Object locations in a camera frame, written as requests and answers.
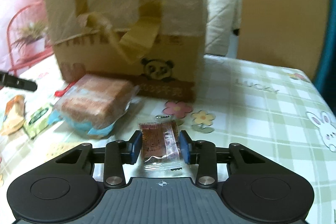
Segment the metal screw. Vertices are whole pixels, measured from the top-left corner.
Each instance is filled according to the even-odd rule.
[[[109,177],[106,179],[106,182],[110,185],[117,185],[123,181],[121,177]]]
[[[215,182],[215,179],[213,177],[208,177],[208,176],[204,176],[204,177],[200,177],[198,179],[198,182],[203,184],[203,185],[209,185]]]

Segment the packing tape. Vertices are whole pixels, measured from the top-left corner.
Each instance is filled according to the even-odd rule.
[[[108,18],[99,12],[89,12],[88,0],[75,2],[83,32],[99,31],[127,63],[135,63],[152,48],[161,25],[161,0],[139,0],[139,19],[121,39]]]

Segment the yellow flower print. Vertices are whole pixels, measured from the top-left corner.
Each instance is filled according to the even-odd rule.
[[[215,115],[206,113],[204,110],[201,110],[197,113],[193,113],[195,124],[205,124],[207,126],[212,125],[212,121],[215,119]]]

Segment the table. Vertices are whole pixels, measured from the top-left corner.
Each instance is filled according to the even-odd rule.
[[[207,140],[216,146],[228,147],[237,142],[305,177],[313,186],[315,200],[307,221],[310,224],[334,224],[336,209],[336,152],[325,144],[324,135],[308,118],[307,112],[321,119],[325,112],[331,124],[336,119],[315,87],[299,70],[273,67],[225,57],[205,56],[205,68],[192,113],[205,111],[215,119],[211,126],[201,129],[192,113],[183,119],[179,129],[187,130],[194,140]],[[17,94],[25,94],[26,109],[38,108],[64,86],[54,56],[51,56],[21,75],[38,83],[35,93],[10,88],[0,90],[0,119],[6,102]],[[119,119],[108,139],[88,140],[75,134],[60,122],[34,140],[23,131],[0,136],[0,174],[4,184],[0,188],[0,222],[14,221],[6,200],[9,184],[19,175],[50,158],[50,148],[61,143],[74,147],[91,142],[93,147],[105,146],[115,139],[125,139],[137,129],[138,119],[162,114],[166,100],[138,97],[129,111]],[[197,167],[183,165],[182,170],[145,173],[138,163],[124,165],[126,181],[131,176],[190,176],[195,178]],[[228,177],[226,166],[218,165],[218,181]],[[102,179],[102,166],[96,165],[94,178]]]

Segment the crosshair marking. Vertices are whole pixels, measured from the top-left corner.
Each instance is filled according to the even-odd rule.
[[[169,184],[169,183],[167,183],[167,182],[165,182],[165,181],[160,181],[159,183],[157,183],[158,185],[160,185],[160,186],[166,186],[167,184]]]

